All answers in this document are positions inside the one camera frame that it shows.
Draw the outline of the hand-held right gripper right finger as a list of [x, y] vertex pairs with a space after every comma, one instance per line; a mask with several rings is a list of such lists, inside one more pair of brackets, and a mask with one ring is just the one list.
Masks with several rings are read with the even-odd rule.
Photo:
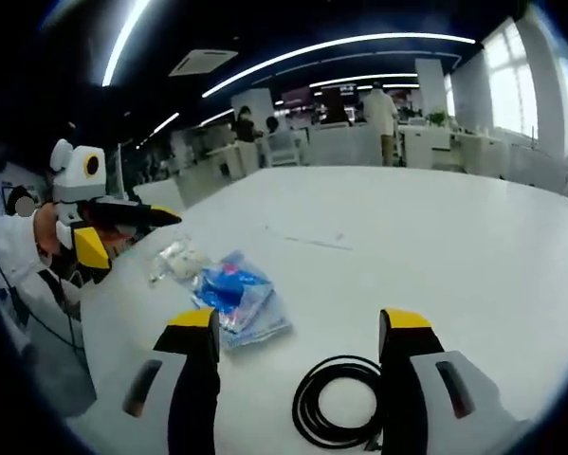
[[379, 360], [385, 454], [504, 454], [527, 431], [495, 382], [417, 313], [381, 310]]

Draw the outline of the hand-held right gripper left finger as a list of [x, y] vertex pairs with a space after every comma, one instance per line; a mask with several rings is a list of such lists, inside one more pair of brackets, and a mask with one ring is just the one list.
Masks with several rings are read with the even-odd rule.
[[218, 362], [217, 312], [183, 312], [151, 349], [122, 355], [67, 424], [95, 454], [212, 454]]

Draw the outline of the person's left hand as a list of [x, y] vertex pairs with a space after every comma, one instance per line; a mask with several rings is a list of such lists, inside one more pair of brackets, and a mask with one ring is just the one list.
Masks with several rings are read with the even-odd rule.
[[76, 264], [74, 254], [61, 246], [56, 235], [57, 210], [48, 202], [39, 207], [33, 218], [33, 232], [41, 261], [52, 268], [65, 268]]

